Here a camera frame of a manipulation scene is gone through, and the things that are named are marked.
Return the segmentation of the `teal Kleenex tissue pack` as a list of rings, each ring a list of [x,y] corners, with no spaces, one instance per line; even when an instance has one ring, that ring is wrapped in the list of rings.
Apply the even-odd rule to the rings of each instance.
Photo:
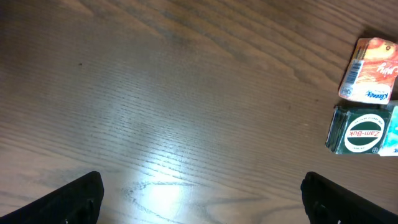
[[[380,156],[397,156],[397,100],[384,107],[391,113],[386,135],[378,152]]]

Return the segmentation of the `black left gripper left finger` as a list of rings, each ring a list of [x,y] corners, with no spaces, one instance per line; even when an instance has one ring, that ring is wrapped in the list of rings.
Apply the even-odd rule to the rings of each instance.
[[[101,174],[89,172],[3,217],[3,224],[96,224],[104,197]]]

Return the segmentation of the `orange Kleenex tissue pack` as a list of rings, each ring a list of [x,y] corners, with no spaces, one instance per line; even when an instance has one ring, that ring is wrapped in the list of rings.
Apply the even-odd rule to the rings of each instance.
[[[397,44],[360,38],[356,43],[338,95],[348,101],[386,105],[397,77]]]

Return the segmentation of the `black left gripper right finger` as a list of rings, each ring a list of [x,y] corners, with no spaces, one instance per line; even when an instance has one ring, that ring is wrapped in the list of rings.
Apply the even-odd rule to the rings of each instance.
[[[397,224],[397,215],[316,172],[307,172],[300,186],[311,224]]]

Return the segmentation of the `green Zam-Buk box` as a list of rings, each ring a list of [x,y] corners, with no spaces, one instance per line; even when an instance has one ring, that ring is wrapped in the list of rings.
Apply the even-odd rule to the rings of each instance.
[[[325,146],[334,154],[377,154],[391,112],[383,108],[335,106]]]

